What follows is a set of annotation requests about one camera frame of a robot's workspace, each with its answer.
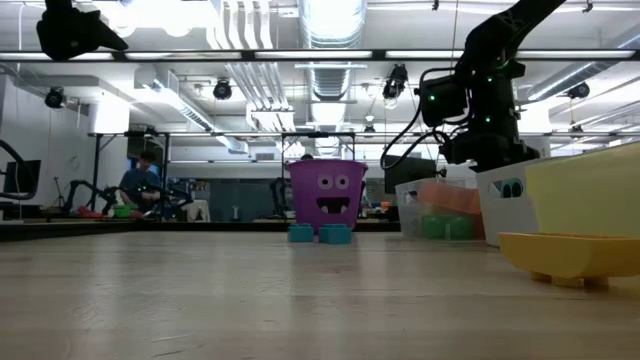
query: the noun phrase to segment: yellow plastic bin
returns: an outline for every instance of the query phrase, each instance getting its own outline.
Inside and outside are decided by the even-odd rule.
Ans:
[[[538,231],[640,238],[640,143],[526,168]]]
[[[500,234],[500,250],[532,279],[559,286],[606,285],[640,275],[640,239],[571,234]]]

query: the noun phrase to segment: googly eye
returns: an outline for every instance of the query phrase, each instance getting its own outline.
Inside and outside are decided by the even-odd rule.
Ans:
[[[345,175],[336,176],[336,187],[344,190],[349,187],[349,178]]]
[[[329,190],[333,187],[333,179],[329,175],[318,176],[318,187],[322,190]]]

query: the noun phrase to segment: teal block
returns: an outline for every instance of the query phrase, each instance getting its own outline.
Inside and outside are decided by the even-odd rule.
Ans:
[[[309,224],[292,224],[289,226],[289,242],[313,242],[313,228]]]
[[[320,242],[324,244],[351,244],[351,229],[344,224],[328,224],[320,228]]]

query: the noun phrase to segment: purple bucket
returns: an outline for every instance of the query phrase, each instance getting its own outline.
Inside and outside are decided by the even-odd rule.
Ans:
[[[306,160],[290,164],[296,221],[317,230],[325,224],[358,220],[362,178],[367,165],[346,160]]]

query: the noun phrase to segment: man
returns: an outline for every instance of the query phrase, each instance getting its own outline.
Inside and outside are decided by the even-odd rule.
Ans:
[[[151,171],[151,165],[156,160],[156,154],[151,151],[143,151],[140,154],[138,167],[124,173],[120,181],[120,196],[125,204],[137,205],[141,212],[151,209],[151,203],[160,199],[157,191],[138,191],[138,185],[146,182],[152,186],[160,186],[160,178]]]

